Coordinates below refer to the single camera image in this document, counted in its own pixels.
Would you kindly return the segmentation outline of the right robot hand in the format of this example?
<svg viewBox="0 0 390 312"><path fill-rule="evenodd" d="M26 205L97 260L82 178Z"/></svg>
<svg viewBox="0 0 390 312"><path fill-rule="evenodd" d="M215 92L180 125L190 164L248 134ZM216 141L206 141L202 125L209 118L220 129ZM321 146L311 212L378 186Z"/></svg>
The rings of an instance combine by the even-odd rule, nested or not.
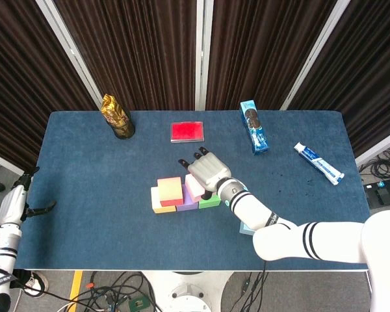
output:
<svg viewBox="0 0 390 312"><path fill-rule="evenodd" d="M205 147L201 146L199 151L194 153L194 162L189 163L184 159L179 159L178 163L204 188L205 192L201 198L208 200L213 192L218 190L219 181L231 178L231 170Z"/></svg>

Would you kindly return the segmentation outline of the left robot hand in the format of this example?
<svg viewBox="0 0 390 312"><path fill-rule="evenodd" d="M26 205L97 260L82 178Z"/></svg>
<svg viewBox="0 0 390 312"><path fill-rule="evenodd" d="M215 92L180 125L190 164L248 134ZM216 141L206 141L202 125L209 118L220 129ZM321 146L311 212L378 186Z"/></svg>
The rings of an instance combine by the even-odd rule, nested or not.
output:
<svg viewBox="0 0 390 312"><path fill-rule="evenodd" d="M47 207L41 209L31 209L27 203L27 193L31 185L33 176L40 167L24 172L17 181L14 182L9 193L3 198L0 206L0 226L4 224L15 224L20 226L27 218L44 215L53 210L57 202L52 201Z"/></svg>

